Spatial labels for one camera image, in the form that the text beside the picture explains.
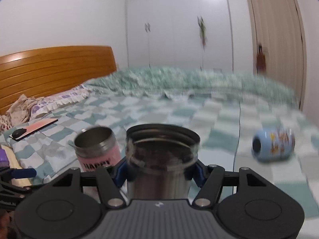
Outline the silver steel cup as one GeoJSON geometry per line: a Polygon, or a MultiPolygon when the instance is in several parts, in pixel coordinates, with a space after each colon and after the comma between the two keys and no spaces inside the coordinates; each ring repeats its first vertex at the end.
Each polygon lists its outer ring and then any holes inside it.
{"type": "Polygon", "coordinates": [[[151,123],[129,128],[125,156],[131,200],[186,199],[185,170],[198,160],[200,136],[187,128],[151,123]]]}

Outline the pink steel cup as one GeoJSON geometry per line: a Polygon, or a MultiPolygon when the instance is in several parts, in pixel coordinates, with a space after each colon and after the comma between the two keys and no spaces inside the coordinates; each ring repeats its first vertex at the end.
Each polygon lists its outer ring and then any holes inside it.
{"type": "Polygon", "coordinates": [[[95,126],[82,130],[74,139],[74,148],[84,171],[115,166],[121,160],[118,142],[109,127],[95,126]]]}

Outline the blue cartoon sticker cup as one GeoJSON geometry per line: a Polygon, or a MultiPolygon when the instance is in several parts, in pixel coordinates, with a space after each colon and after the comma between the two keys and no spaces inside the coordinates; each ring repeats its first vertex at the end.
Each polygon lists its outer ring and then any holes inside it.
{"type": "Polygon", "coordinates": [[[259,162],[286,160],[295,149],[296,139],[290,128],[259,130],[252,139],[252,156],[259,162]]]}

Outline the checkered green white blanket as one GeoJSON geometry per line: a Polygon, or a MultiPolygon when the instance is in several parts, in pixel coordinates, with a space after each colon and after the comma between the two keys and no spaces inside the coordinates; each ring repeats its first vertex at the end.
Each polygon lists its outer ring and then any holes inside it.
{"type": "Polygon", "coordinates": [[[95,171],[119,166],[111,177],[127,198],[144,199],[146,187],[132,189],[142,173],[178,173],[187,183],[183,198],[195,201],[210,171],[245,168],[297,201],[307,218],[318,216],[316,181],[307,160],[318,159],[318,129],[288,105],[265,100],[192,97],[184,100],[93,94],[45,115],[49,125],[25,138],[22,127],[1,135],[32,184],[48,183],[71,167],[95,171]]]}

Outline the beige crumpled cloth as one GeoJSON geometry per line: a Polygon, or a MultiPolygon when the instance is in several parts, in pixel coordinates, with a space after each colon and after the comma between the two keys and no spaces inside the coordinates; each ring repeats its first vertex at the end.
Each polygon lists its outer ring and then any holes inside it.
{"type": "Polygon", "coordinates": [[[1,114],[1,134],[12,127],[28,122],[32,108],[43,99],[44,97],[27,97],[25,94],[22,94],[4,114],[1,114]]]}

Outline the purple floral pillow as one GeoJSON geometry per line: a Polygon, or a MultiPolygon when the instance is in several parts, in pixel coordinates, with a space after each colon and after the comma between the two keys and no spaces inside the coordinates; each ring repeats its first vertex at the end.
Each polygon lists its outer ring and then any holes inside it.
{"type": "Polygon", "coordinates": [[[87,99],[89,95],[90,92],[80,85],[47,97],[30,97],[32,102],[30,120],[41,118],[51,111],[81,102],[82,100],[87,99]]]}

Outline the green floral duvet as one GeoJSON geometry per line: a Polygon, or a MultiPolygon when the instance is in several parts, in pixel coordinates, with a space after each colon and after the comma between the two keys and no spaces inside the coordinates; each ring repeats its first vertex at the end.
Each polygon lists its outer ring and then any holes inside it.
{"type": "Polygon", "coordinates": [[[295,92],[262,75],[223,73],[211,70],[169,67],[128,68],[99,78],[83,86],[111,95],[166,97],[186,100],[190,97],[220,97],[248,103],[267,102],[298,109],[295,92]]]}

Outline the wooden headboard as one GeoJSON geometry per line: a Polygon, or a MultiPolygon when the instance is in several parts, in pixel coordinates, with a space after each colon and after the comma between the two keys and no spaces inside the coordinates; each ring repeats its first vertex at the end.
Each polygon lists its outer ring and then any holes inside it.
{"type": "Polygon", "coordinates": [[[47,97],[116,70],[110,46],[58,46],[2,56],[1,114],[22,94],[47,97]]]}

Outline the hanging dried herb bundle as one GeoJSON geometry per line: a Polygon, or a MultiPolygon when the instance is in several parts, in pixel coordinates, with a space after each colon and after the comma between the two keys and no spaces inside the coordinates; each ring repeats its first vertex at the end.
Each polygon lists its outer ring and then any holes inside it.
{"type": "Polygon", "coordinates": [[[202,43],[202,48],[205,49],[207,44],[206,26],[202,16],[198,17],[197,21],[198,21],[198,26],[200,28],[200,39],[202,43]]]}

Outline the white wardrobe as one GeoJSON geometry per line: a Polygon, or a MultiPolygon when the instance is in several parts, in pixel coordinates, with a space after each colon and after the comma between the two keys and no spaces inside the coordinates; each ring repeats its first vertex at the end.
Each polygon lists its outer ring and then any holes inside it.
{"type": "Polygon", "coordinates": [[[233,70],[228,0],[125,0],[130,67],[233,70]],[[202,48],[197,18],[207,35],[202,48]]]}

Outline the beige wooden door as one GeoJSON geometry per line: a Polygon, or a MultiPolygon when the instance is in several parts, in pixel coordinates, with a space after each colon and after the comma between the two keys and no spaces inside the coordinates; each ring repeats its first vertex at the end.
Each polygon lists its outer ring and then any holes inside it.
{"type": "Polygon", "coordinates": [[[292,89],[303,108],[307,51],[297,0],[248,0],[256,61],[265,58],[264,75],[292,89]]]}

